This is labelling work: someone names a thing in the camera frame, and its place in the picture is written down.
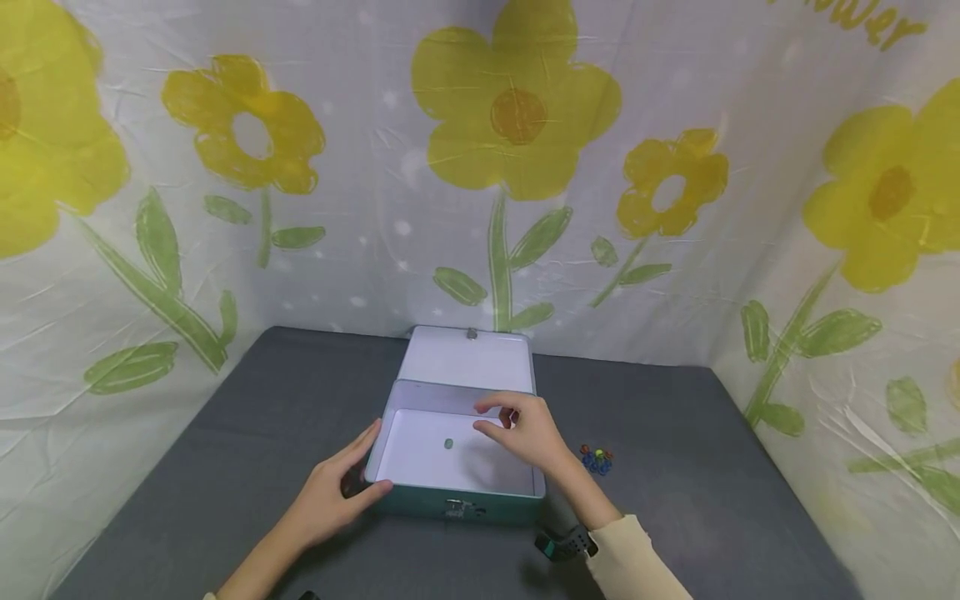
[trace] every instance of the green stem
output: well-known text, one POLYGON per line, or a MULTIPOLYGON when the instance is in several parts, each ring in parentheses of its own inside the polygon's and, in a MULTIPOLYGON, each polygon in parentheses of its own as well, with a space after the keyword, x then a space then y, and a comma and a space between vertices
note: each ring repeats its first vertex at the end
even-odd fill
POLYGON ((86 240, 134 296, 170 325, 214 374, 227 362, 220 336, 197 312, 137 269, 83 220, 76 219, 86 240))
POLYGON ((870 456, 851 461, 847 470, 851 473, 879 473, 887 470, 917 468, 931 461, 942 462, 948 458, 960 456, 960 438, 949 442, 934 444, 926 448, 907 452, 901 456, 870 456))
POLYGON ((493 301, 493 331, 510 331, 513 318, 513 290, 510 277, 510 254, 507 251, 507 193, 496 196, 490 230, 487 233, 487 253, 490 261, 490 285, 493 301))
POLYGON ((747 410, 743 414, 747 422, 754 429, 756 429, 756 426, 760 423, 763 408, 767 405, 767 402, 770 401, 770 394, 773 393, 774 387, 777 385, 777 382, 780 381, 783 370, 786 369, 790 358, 797 350, 800 335, 804 331, 807 321, 810 319, 810 313, 813 311, 814 304, 817 303, 821 294, 824 293, 824 289, 827 287, 836 269, 837 265, 834 264, 807 290, 804 299, 801 300, 800 305, 797 306, 797 310, 794 311, 793 316, 790 317, 790 321, 786 324, 786 328, 778 338, 773 352, 770 353, 770 358, 767 359, 767 368, 763 372, 760 382, 756 385, 754 395, 750 398, 750 404, 747 405, 747 410))
POLYGON ((626 275, 628 271, 630 271, 630 268, 634 266, 634 261, 640 255, 640 251, 643 250, 643 247, 647 245, 647 242, 649 240, 650 240, 649 237, 645 237, 642 240, 640 240, 640 242, 636 245, 636 247, 627 256, 626 260, 623 261, 623 266, 620 267, 620 270, 616 272, 615 276, 613 276, 613 280, 607 285, 607 287, 603 289, 602 292, 600 292, 600 294, 597 295, 596 298, 593 299, 593 302, 590 303, 591 307, 596 308, 597 306, 602 304, 603 301, 606 300, 607 297, 613 293, 613 290, 615 290, 620 285, 620 279, 622 279, 623 276, 626 275))
POLYGON ((260 190, 260 251, 256 254, 256 265, 266 269, 270 263, 270 235, 273 233, 274 216, 270 210, 270 188, 260 190))

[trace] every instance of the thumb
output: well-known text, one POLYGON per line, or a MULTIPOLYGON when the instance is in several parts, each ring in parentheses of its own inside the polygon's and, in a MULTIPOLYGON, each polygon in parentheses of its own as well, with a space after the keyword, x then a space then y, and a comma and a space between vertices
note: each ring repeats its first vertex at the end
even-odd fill
POLYGON ((378 481, 348 500, 350 508, 356 515, 359 515, 376 504, 383 496, 390 493, 390 490, 393 488, 394 482, 392 481, 387 479, 378 481))
POLYGON ((473 428, 500 445, 506 445, 510 432, 488 420, 475 420, 473 428))

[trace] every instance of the finger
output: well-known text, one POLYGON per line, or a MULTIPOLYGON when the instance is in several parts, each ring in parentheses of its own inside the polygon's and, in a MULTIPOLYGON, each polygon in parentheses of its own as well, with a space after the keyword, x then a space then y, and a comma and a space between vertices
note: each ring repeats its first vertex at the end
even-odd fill
POLYGON ((347 501, 350 506, 350 510, 355 516, 363 513, 371 506, 376 504, 383 496, 390 493, 390 490, 394 488, 394 482, 384 479, 383 481, 378 481, 366 488, 362 492, 356 494, 353 498, 347 501))
POLYGON ((514 413, 514 409, 507 408, 506 406, 500 409, 500 414, 497 416, 500 417, 500 422, 503 423, 504 429, 510 429, 510 420, 514 413))
POLYGON ((473 428, 500 445, 504 445, 504 442, 507 441, 507 436, 510 435, 506 429, 497 427, 488 420, 475 420, 473 422, 473 428))
POLYGON ((351 467, 363 460, 363 457, 373 447, 376 442, 376 436, 380 433, 380 419, 376 420, 367 433, 357 442, 351 444, 347 451, 337 460, 337 470, 346 473, 351 467))
POLYGON ((474 404, 473 408, 481 415, 486 414, 486 412, 494 406, 506 406, 507 408, 522 411, 524 406, 529 406, 533 398, 533 396, 519 394, 517 392, 494 392, 474 404))
POLYGON ((350 453, 354 448, 356 448, 358 445, 362 444, 362 443, 364 442, 364 440, 367 438, 367 436, 370 435, 371 430, 373 430, 374 428, 376 428, 377 431, 380 430, 380 419, 377 419, 377 420, 375 420, 374 422, 372 422, 366 429, 364 429, 363 431, 360 432, 360 435, 358 435, 358 436, 353 440, 353 442, 350 442, 349 444, 347 444, 346 446, 344 446, 344 448, 341 449, 339 452, 337 452, 336 454, 334 454, 333 456, 331 456, 331 457, 330 457, 330 462, 337 462, 337 463, 339 463, 339 462, 344 458, 344 456, 346 456, 347 454, 349 454, 349 453, 350 453))

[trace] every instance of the box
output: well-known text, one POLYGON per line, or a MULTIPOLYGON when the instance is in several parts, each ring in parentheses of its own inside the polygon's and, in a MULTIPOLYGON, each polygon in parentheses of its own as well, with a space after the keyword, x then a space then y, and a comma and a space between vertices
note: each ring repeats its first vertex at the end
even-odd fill
POLYGON ((534 391, 526 338, 467 334, 441 327, 415 329, 367 463, 368 480, 394 482, 377 509, 396 515, 533 524, 546 495, 543 474, 473 429, 473 422, 480 419, 499 423, 495 409, 487 416, 476 414, 473 405, 480 398, 495 390, 534 391), (493 385, 475 387, 481 381, 493 385), (458 385, 465 382, 473 386, 458 385))

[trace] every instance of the fabric backdrop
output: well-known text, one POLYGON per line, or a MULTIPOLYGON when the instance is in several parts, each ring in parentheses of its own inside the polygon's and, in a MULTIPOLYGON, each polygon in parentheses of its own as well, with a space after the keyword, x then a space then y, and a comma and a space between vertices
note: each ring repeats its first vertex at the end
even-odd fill
POLYGON ((5 597, 274 324, 713 366, 868 598, 957 597, 957 31, 957 0, 0 2, 5 597))

